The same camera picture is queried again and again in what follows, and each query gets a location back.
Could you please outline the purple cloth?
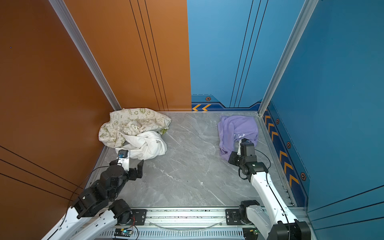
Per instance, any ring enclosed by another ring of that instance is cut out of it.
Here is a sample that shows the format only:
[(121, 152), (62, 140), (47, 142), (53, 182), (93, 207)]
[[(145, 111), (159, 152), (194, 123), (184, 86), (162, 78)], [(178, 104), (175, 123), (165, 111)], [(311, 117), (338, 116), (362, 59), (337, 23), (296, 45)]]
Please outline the purple cloth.
[(258, 143), (259, 128), (253, 116), (221, 116), (218, 122), (219, 148), (221, 157), (229, 161), (236, 152), (235, 142), (248, 139), (255, 146)]

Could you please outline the cream green patterned cloth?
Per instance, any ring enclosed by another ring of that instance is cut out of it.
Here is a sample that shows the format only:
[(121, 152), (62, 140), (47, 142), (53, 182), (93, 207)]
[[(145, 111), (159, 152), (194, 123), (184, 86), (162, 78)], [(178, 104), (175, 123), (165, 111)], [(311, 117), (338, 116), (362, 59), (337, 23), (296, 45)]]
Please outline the cream green patterned cloth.
[(162, 134), (168, 130), (171, 118), (147, 108), (122, 109), (110, 113), (110, 120), (99, 130), (99, 141), (109, 148), (122, 147), (125, 136), (137, 136), (154, 131)]

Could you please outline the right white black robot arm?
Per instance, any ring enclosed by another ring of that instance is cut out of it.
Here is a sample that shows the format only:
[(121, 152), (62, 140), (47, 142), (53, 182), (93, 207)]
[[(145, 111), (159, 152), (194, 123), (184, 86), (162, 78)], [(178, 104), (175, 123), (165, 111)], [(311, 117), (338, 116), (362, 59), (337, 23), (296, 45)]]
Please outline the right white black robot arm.
[(259, 162), (254, 144), (248, 139), (239, 142), (229, 163), (238, 167), (242, 180), (247, 180), (259, 193), (258, 201), (241, 202), (240, 216), (245, 224), (253, 224), (266, 240), (310, 240), (312, 233), (307, 222), (299, 221), (277, 191), (269, 169)]

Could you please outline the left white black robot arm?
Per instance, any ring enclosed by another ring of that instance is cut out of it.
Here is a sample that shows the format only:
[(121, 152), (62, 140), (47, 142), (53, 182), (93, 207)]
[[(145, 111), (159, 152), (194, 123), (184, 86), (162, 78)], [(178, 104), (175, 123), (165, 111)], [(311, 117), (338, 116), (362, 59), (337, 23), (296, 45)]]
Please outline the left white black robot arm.
[(136, 168), (113, 161), (100, 179), (86, 188), (68, 208), (62, 219), (43, 237), (45, 240), (94, 240), (118, 225), (117, 237), (128, 237), (145, 224), (147, 210), (133, 210), (118, 195), (128, 181), (143, 176), (144, 161)]

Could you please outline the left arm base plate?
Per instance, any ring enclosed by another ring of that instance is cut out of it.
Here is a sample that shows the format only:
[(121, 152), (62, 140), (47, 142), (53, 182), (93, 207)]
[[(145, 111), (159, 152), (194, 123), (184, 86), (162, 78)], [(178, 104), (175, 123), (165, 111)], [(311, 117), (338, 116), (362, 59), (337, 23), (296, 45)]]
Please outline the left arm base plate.
[(131, 217), (126, 223), (117, 223), (116, 226), (144, 226), (147, 217), (147, 209), (133, 209), (131, 210)]

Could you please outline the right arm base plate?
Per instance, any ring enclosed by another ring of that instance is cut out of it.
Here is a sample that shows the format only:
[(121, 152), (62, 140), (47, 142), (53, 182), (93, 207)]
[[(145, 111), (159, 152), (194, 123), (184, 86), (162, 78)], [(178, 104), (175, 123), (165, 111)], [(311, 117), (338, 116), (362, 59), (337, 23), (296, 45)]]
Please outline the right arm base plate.
[(226, 223), (228, 226), (248, 225), (241, 217), (239, 209), (226, 209)]

